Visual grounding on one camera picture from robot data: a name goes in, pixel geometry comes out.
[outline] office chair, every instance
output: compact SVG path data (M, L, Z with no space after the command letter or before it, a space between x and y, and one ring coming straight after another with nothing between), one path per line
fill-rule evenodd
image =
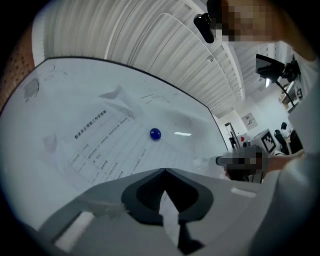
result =
M289 149L288 149L287 143L279 130L274 131L274 137L281 145L281 152L286 155L289 155Z
M292 154L303 149L300 139L295 130L293 130L290 134L290 148L291 148Z

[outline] paper document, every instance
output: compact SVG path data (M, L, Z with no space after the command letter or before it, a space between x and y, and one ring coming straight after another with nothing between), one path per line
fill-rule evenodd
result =
M194 158L150 131L125 108L91 104L73 120L54 153L58 169L80 191L156 168L192 171Z

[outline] pegboard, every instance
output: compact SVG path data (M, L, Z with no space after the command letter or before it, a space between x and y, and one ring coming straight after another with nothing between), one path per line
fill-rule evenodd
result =
M0 110L20 81L34 68L32 25L30 25L14 47L0 79Z

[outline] blue ball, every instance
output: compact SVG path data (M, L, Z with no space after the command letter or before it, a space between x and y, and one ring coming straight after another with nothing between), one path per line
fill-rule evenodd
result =
M159 140L161 138L161 131L157 128L152 128L150 131L150 137L155 141Z

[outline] black camera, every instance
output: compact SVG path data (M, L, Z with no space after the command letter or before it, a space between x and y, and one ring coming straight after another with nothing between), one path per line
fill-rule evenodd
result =
M208 13L197 14L194 17L193 23L208 44L212 44L215 41L215 36L210 29L210 18Z
M282 78L286 78L288 82L291 83L300 74L301 73L298 62L295 60L295 57L293 56L293 60L285 65Z

